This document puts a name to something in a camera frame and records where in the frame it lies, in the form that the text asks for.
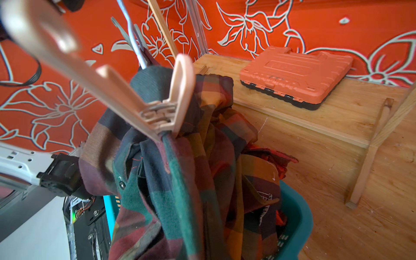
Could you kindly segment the red black plaid shirt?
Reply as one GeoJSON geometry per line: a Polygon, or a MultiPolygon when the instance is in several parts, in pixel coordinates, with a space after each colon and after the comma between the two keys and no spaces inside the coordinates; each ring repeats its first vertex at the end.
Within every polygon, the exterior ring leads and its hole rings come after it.
{"type": "Polygon", "coordinates": [[[244,212],[253,216],[261,229],[286,225],[280,214],[280,181],[296,158],[270,148],[250,145],[242,153],[244,212]]]}

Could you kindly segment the dark plaid shirt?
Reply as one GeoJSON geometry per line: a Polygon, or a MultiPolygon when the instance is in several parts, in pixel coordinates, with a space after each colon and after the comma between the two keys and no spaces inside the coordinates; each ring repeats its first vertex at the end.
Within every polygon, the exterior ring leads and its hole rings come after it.
{"type": "Polygon", "coordinates": [[[80,157],[87,191],[121,207],[111,260],[260,260],[278,252],[283,226],[261,229],[244,212],[242,153],[257,129],[232,108],[234,81],[197,75],[177,137],[159,143],[111,110],[80,157]]]}

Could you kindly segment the white hanger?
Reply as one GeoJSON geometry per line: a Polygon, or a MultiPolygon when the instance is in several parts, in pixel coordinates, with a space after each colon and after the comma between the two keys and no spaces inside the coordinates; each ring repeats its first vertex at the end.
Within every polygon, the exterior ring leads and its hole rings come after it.
{"type": "Polygon", "coordinates": [[[138,59],[138,62],[140,64],[141,69],[145,69],[147,67],[147,61],[146,61],[143,53],[141,52],[141,48],[139,47],[139,45],[137,43],[137,40],[139,38],[138,38],[137,33],[134,30],[133,22],[132,22],[132,20],[130,18],[130,15],[129,15],[129,13],[128,13],[125,5],[124,5],[123,0],[117,0],[117,3],[118,3],[118,6],[119,6],[120,10],[122,11],[125,19],[126,19],[127,29],[128,29],[128,36],[130,38],[130,42],[131,42],[133,51],[135,52],[135,54],[137,56],[137,59],[138,59]]]}

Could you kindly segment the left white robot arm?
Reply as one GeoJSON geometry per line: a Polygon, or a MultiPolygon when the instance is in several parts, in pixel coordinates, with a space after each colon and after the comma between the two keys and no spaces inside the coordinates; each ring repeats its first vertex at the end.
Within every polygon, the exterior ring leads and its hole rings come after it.
{"type": "Polygon", "coordinates": [[[25,192],[37,186],[58,197],[89,199],[79,169],[81,150],[55,154],[1,142],[1,188],[25,192]]]}

